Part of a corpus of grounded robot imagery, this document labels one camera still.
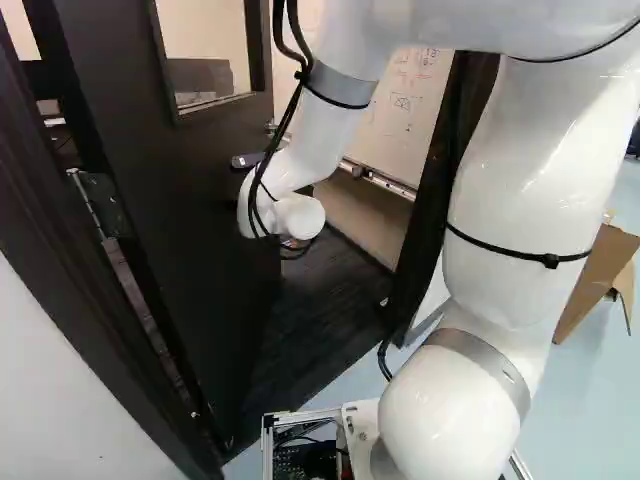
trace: silver metal ring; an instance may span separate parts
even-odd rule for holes
[[[378,82],[350,77],[316,59],[307,85],[314,92],[334,102],[357,106],[369,103]]]
[[[515,365],[498,349],[481,338],[457,328],[435,330],[425,343],[459,353],[495,378],[516,407],[520,423],[524,421],[531,407],[529,386]]]

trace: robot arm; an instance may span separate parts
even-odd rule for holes
[[[453,3],[328,0],[315,53],[364,81],[376,81],[391,53],[412,43],[557,60],[640,14],[638,0]],[[502,59],[451,196],[444,272],[453,306],[380,402],[381,436],[407,478],[499,477],[585,263],[572,256],[591,248],[635,123],[639,40],[633,28],[579,58]],[[291,192],[333,172],[361,115],[305,92],[291,144],[263,177],[280,199],[258,198],[271,231],[320,231],[319,203]],[[250,236],[243,195],[238,217]],[[281,202],[290,207],[279,211]],[[483,245],[567,261],[554,268]]]

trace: door glass window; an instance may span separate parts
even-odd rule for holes
[[[251,92],[244,0],[155,0],[179,113]]]

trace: floor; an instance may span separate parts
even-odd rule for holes
[[[616,226],[640,235],[640,162],[624,162],[610,207],[616,212]],[[636,298],[640,298],[639,280]],[[392,347],[388,356],[391,370],[402,365],[411,351]],[[626,335],[618,304],[600,304],[563,345],[553,346],[545,378],[518,442],[534,478],[640,478],[636,457],[640,432],[637,365],[640,334]],[[384,387],[374,348],[302,409],[376,397]],[[259,442],[228,463],[224,473],[229,480],[261,478]],[[506,477],[516,478],[508,469]]]
[[[258,438],[265,412],[300,408],[384,336],[377,305],[391,275],[341,234],[325,228],[282,276],[231,455]]]

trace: blue floor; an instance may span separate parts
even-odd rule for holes
[[[640,235],[640,162],[624,162],[609,205],[615,211],[614,225]],[[638,277],[636,298],[640,298]],[[399,368],[411,352],[412,348],[390,348],[390,369]],[[518,443],[536,480],[640,478],[640,459],[635,457],[640,435],[638,366],[640,330],[632,338],[627,336],[618,304],[601,303],[564,344],[552,347]],[[303,410],[377,397],[385,384],[374,349]],[[259,442],[227,464],[224,473],[229,480],[262,478]],[[506,477],[516,478],[508,469]]]

